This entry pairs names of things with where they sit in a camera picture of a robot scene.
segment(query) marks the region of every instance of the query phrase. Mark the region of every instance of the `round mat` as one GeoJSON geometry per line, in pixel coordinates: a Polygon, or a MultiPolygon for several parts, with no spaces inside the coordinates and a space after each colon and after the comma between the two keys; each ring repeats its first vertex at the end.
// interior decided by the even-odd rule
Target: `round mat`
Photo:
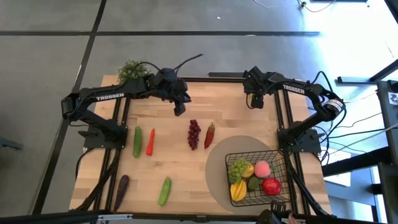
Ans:
{"type": "Polygon", "coordinates": [[[234,207],[229,199],[225,156],[229,153],[270,150],[263,142],[250,136],[234,136],[222,140],[209,153],[206,161],[206,183],[214,199],[225,209],[237,215],[259,215],[269,205],[234,207]]]}

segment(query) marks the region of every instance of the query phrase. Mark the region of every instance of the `black wire basket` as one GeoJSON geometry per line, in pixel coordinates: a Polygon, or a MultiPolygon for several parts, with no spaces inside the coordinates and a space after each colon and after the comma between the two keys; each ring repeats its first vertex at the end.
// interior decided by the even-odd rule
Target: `black wire basket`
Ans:
{"type": "MultiPolygon", "coordinates": [[[[226,166],[226,176],[228,179],[228,192],[231,204],[234,207],[243,207],[243,206],[251,206],[251,205],[267,205],[271,204],[273,200],[277,202],[290,202],[290,190],[287,184],[287,173],[285,168],[284,158],[278,154],[278,151],[257,151],[257,152],[242,152],[242,153],[231,153],[225,156],[225,166],[226,166]],[[252,165],[256,165],[259,161],[266,161],[273,167],[273,171],[269,175],[269,177],[274,177],[279,180],[281,190],[280,194],[276,196],[269,196],[264,193],[262,190],[262,181],[264,179],[259,179],[259,187],[251,192],[247,192],[246,196],[243,200],[235,202],[232,200],[231,191],[231,182],[228,178],[228,169],[237,159],[245,159],[250,162],[252,165]]],[[[242,178],[246,183],[249,178],[242,178]]]]}

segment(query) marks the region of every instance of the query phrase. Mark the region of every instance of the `green plant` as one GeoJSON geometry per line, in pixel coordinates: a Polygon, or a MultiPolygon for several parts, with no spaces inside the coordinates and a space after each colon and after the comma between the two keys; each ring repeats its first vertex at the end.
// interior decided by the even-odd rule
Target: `green plant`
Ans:
{"type": "Polygon", "coordinates": [[[124,83],[127,80],[139,78],[150,74],[150,70],[146,65],[138,63],[141,61],[136,61],[129,59],[123,67],[118,68],[118,81],[119,84],[124,83]]]}

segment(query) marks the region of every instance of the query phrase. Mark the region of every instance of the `concrete floor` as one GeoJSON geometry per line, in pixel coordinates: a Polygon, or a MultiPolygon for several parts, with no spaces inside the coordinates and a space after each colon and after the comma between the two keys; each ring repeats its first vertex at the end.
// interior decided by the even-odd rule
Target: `concrete floor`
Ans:
{"type": "MultiPolygon", "coordinates": [[[[179,75],[204,77],[208,72],[242,72],[257,65],[264,71],[278,71],[302,80],[312,80],[323,70],[333,80],[340,75],[371,76],[398,55],[392,41],[397,26],[382,1],[372,0],[371,7],[365,3],[339,2],[319,13],[301,11],[294,0],[260,2],[272,7],[264,9],[249,0],[109,0],[99,29],[305,30],[327,35],[97,37],[81,86],[98,86],[103,75],[115,74],[127,58],[173,67],[203,53],[204,57],[186,64],[179,75]],[[380,23],[391,26],[384,30],[380,23]]],[[[99,4],[100,0],[0,0],[0,30],[91,30],[99,4]]],[[[319,9],[325,5],[310,3],[309,7],[319,9]]],[[[60,123],[59,102],[72,88],[87,40],[87,37],[0,37],[0,93],[7,96],[0,99],[0,136],[24,144],[22,151],[0,150],[0,217],[25,215],[31,209],[60,123]]],[[[319,82],[326,85],[323,78],[319,82]]],[[[336,86],[334,82],[332,85],[346,99],[365,95],[374,88],[336,86]]],[[[345,124],[377,113],[377,100],[367,102],[350,104],[345,124]],[[363,108],[369,105],[372,109],[365,111],[363,108]]],[[[358,128],[381,126],[381,120],[376,118],[358,128]]],[[[75,164],[83,145],[78,130],[68,129],[44,213],[68,209],[75,164]]],[[[358,130],[341,128],[335,135],[352,131],[358,130]]],[[[369,151],[385,145],[385,136],[380,136],[356,147],[369,151]]],[[[332,201],[335,201],[334,213],[350,218],[349,214],[339,212],[339,206],[347,205],[332,201]]]]}

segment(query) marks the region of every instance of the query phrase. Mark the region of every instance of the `wooden tabletop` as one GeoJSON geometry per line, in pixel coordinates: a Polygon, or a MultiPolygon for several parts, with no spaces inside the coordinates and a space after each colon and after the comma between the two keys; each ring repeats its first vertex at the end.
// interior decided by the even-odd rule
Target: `wooden tabletop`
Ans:
{"type": "MultiPolygon", "coordinates": [[[[101,86],[112,84],[117,84],[117,77],[104,76],[101,86]]],[[[118,212],[233,215],[209,193],[205,180],[205,164],[209,152],[218,142],[237,135],[252,136],[271,149],[277,149],[278,123],[273,96],[264,97],[264,109],[250,110],[246,107],[246,95],[241,83],[188,82],[188,93],[192,102],[185,104],[187,110],[179,117],[174,116],[173,103],[158,98],[131,101],[127,119],[129,132],[126,147],[121,153],[113,202],[122,175],[130,177],[130,184],[118,212]],[[190,119],[196,119],[202,129],[199,147],[194,151],[187,143],[190,119]],[[216,126],[216,133],[211,146],[204,150],[203,142],[211,122],[216,126]],[[142,152],[139,158],[134,158],[132,142],[137,125],[142,128],[142,152]],[[152,128],[155,128],[156,133],[154,152],[153,156],[147,156],[145,149],[152,128]],[[166,206],[161,207],[157,204],[157,199],[167,176],[172,179],[172,191],[166,206]]],[[[307,118],[304,96],[293,93],[289,96],[294,120],[307,118]]],[[[97,103],[95,113],[111,119],[114,102],[109,100],[97,103]]],[[[307,188],[323,209],[331,212],[319,161],[310,153],[300,155],[307,188]]],[[[70,208],[79,206],[93,190],[100,176],[103,156],[104,149],[95,149],[81,160],[70,208]]],[[[100,208],[104,208],[107,192],[106,185],[100,208]]],[[[296,192],[298,209],[303,213],[297,186],[296,192]]]]}

